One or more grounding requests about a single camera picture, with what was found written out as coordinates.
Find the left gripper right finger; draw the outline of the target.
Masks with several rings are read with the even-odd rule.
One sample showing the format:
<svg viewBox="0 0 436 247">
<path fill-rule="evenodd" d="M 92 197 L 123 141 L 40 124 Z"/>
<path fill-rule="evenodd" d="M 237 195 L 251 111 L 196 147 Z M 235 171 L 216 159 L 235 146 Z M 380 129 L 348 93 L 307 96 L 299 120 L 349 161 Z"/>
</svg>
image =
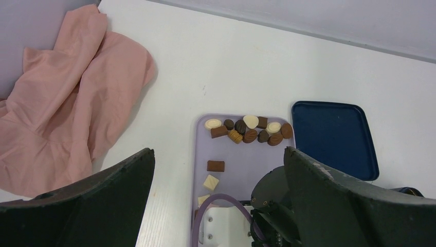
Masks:
<svg viewBox="0 0 436 247">
<path fill-rule="evenodd" d="M 435 200 L 384 189 L 287 147 L 284 169 L 303 246 L 435 246 Z"/>
</svg>

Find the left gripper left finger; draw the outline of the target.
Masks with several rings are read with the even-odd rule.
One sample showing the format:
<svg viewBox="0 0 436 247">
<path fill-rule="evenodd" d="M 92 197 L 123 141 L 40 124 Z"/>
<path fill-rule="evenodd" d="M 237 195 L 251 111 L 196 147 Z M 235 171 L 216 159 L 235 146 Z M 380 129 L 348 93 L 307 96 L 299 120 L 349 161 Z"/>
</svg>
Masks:
<svg viewBox="0 0 436 247">
<path fill-rule="evenodd" d="M 1 204 L 1 246 L 135 246 L 155 154 L 145 148 L 31 200 Z"/>
</svg>

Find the dark blue box lid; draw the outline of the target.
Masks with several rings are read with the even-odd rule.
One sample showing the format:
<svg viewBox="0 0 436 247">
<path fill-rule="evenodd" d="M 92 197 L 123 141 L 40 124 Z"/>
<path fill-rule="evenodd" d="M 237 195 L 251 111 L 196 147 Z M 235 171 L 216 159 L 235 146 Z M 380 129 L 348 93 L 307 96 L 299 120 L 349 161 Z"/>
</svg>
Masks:
<svg viewBox="0 0 436 247">
<path fill-rule="evenodd" d="M 297 149 L 360 180 L 375 181 L 379 177 L 371 131 L 361 107 L 297 101 L 291 116 Z"/>
</svg>

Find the lilac tray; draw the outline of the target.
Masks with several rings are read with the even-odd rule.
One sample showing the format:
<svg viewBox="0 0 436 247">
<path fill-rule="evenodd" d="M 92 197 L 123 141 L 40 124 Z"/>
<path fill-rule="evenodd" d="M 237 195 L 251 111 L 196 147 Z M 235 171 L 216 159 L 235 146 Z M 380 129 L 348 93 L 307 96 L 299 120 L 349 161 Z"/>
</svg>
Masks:
<svg viewBox="0 0 436 247">
<path fill-rule="evenodd" d="M 223 193 L 239 201 L 249 201 L 251 193 L 258 183 L 271 170 L 283 165 L 284 150 L 288 146 L 295 147 L 294 138 L 284 139 L 277 146 L 259 143 L 234 143 L 228 136 L 211 138 L 210 131 L 204 127 L 206 120 L 216 118 L 220 121 L 231 119 L 236 122 L 243 117 L 229 114 L 206 114 L 201 116 L 194 131 L 194 158 L 192 182 L 192 210 L 199 208 L 197 198 L 207 194 Z M 207 171 L 207 162 L 224 161 L 224 172 Z M 203 186 L 207 175 L 219 179 L 215 191 Z M 211 207 L 233 207 L 229 202 L 216 200 Z"/>
</svg>

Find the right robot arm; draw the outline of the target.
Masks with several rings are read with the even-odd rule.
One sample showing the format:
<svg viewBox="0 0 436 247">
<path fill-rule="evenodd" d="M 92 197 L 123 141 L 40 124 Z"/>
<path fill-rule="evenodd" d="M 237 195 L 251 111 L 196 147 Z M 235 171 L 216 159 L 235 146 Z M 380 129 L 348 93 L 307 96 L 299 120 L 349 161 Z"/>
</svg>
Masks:
<svg viewBox="0 0 436 247">
<path fill-rule="evenodd" d="M 284 166 L 260 179 L 251 193 L 250 203 L 254 223 L 263 234 L 262 237 L 255 234 L 257 242 L 269 246 L 302 246 Z"/>
</svg>

